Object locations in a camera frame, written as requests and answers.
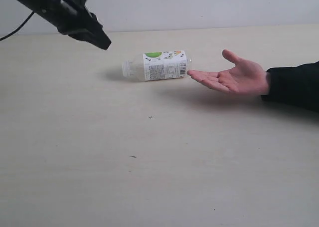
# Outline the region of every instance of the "green logo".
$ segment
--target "green logo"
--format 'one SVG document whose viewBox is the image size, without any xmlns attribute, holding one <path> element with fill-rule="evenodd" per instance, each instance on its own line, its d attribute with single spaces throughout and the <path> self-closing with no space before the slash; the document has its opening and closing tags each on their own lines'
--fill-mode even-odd
<svg viewBox="0 0 319 227">
<path fill-rule="evenodd" d="M 150 58 L 157 58 L 161 56 L 161 52 L 150 52 L 150 53 L 145 53 L 145 55 Z"/>
</svg>

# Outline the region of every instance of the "black cable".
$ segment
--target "black cable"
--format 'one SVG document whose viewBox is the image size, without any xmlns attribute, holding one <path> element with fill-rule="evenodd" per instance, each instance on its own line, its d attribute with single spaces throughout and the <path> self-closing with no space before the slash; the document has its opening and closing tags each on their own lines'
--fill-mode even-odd
<svg viewBox="0 0 319 227">
<path fill-rule="evenodd" d="M 0 38 L 0 41 L 3 41 L 5 39 L 7 39 L 8 37 L 11 37 L 12 35 L 16 34 L 28 21 L 29 19 L 33 16 L 34 12 L 32 12 L 27 18 L 26 20 L 24 20 L 24 22 L 16 29 L 14 30 L 13 32 L 9 33 L 8 35 L 4 36 L 4 37 L 1 37 Z"/>
</svg>

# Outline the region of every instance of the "white wall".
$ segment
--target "white wall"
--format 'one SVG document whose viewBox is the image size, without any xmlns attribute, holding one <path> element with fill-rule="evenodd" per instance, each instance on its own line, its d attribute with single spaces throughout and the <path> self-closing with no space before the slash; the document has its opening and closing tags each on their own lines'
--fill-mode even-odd
<svg viewBox="0 0 319 227">
<path fill-rule="evenodd" d="M 87 6 L 107 31 L 319 23 L 318 0 L 88 0 Z M 0 0 L 0 34 L 29 13 L 15 0 Z M 55 31 L 37 16 L 21 33 Z"/>
</svg>

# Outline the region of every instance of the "open palm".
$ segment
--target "open palm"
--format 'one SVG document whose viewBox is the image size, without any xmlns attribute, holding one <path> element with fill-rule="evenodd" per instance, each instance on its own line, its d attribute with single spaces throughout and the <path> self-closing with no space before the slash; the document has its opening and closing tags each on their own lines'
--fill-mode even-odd
<svg viewBox="0 0 319 227">
<path fill-rule="evenodd" d="M 225 59 L 235 67 L 220 72 L 203 72 L 190 70 L 187 72 L 194 80 L 208 88 L 239 95 L 267 95 L 269 92 L 269 76 L 261 65 L 240 58 L 229 50 L 223 50 Z"/>
</svg>

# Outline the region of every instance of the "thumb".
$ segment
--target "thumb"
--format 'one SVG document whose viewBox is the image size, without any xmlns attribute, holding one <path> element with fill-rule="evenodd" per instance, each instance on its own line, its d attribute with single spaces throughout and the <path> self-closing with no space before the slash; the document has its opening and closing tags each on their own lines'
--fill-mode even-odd
<svg viewBox="0 0 319 227">
<path fill-rule="evenodd" d="M 241 60 L 239 56 L 229 50 L 223 50 L 222 55 L 226 60 L 234 64 L 237 64 Z"/>
</svg>

